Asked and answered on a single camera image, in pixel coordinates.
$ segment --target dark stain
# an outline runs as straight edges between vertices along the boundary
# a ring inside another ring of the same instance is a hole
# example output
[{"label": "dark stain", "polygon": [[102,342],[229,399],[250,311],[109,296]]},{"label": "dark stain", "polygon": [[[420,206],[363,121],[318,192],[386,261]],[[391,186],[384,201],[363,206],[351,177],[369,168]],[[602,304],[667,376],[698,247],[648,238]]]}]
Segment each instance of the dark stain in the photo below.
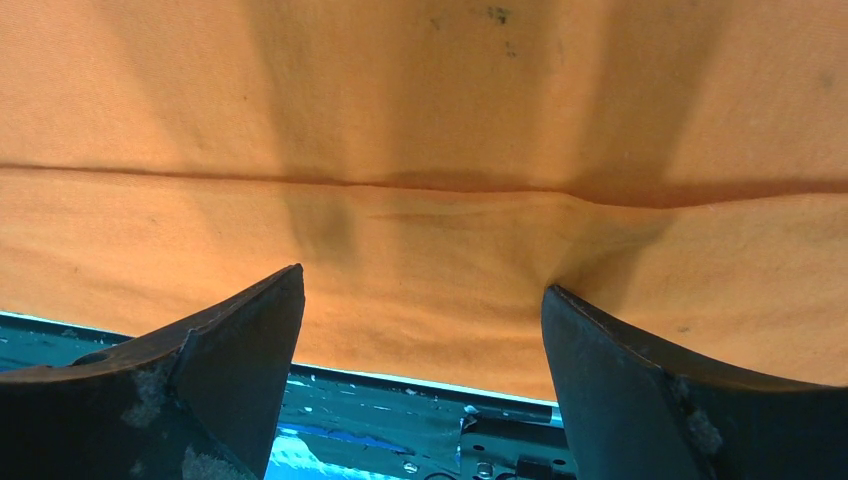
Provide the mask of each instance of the dark stain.
[{"label": "dark stain", "polygon": [[489,15],[489,18],[498,22],[499,25],[506,25],[507,19],[512,15],[511,11],[501,7],[489,7],[486,13]]},{"label": "dark stain", "polygon": [[[243,3],[250,12],[263,75],[272,82],[271,120],[279,132],[276,157],[283,167],[283,176],[311,178],[320,184],[344,179],[349,155],[345,152],[346,143],[339,137],[338,132],[345,129],[336,113],[343,95],[327,82],[309,81],[323,71],[318,61],[323,47],[310,35],[312,25],[304,22],[300,8],[290,2]],[[321,21],[316,20],[315,25],[320,26]],[[289,98],[294,97],[313,101],[303,109],[293,109]],[[318,118],[322,127],[310,128]],[[354,221],[344,204],[320,195],[291,195],[284,198],[284,208],[305,261],[330,265],[348,274],[355,272],[359,256],[353,239]],[[350,288],[356,288],[355,282]]]},{"label": "dark stain", "polygon": [[821,75],[819,75],[819,85],[821,85],[824,90],[830,90],[833,88],[834,83],[836,83],[836,76],[833,72],[822,72]]}]

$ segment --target orange cloth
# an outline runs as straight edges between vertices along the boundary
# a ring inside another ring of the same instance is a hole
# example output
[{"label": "orange cloth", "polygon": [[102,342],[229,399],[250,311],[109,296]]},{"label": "orange cloth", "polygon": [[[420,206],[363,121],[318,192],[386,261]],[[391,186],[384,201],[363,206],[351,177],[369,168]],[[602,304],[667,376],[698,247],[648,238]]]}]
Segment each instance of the orange cloth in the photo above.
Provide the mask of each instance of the orange cloth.
[{"label": "orange cloth", "polygon": [[138,335],[301,262],[297,361],[551,399],[557,282],[845,384],[845,32],[840,0],[0,0],[0,310]]}]

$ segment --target curved black edge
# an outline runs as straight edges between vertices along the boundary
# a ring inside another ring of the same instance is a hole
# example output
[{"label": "curved black edge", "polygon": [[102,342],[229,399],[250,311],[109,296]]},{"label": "curved black edge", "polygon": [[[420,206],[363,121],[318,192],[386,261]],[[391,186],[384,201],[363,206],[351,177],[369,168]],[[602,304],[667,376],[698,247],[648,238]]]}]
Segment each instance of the curved black edge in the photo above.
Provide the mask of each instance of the curved black edge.
[{"label": "curved black edge", "polygon": [[587,325],[605,332],[620,348],[630,352],[634,360],[645,362],[646,366],[662,366],[672,375],[757,390],[807,391],[833,388],[767,375],[707,357],[623,322],[559,286],[550,287],[548,294],[579,312]]},{"label": "curved black edge", "polygon": [[542,328],[587,478],[848,478],[848,388],[719,362],[556,286]]},{"label": "curved black edge", "polygon": [[655,365],[622,349],[564,291],[542,303],[542,333],[578,478],[710,479]]},{"label": "curved black edge", "polygon": [[283,269],[68,367],[0,374],[9,478],[262,478],[304,308]]}]

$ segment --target bolt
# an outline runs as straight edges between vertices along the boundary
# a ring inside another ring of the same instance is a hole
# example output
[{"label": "bolt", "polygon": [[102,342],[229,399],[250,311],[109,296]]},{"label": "bolt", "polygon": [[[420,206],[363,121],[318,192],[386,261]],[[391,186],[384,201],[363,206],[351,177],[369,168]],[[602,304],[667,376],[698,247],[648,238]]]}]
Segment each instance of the bolt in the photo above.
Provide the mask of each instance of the bolt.
[{"label": "bolt", "polygon": [[477,476],[482,480],[488,480],[495,476],[495,467],[491,463],[480,462],[477,464]]}]

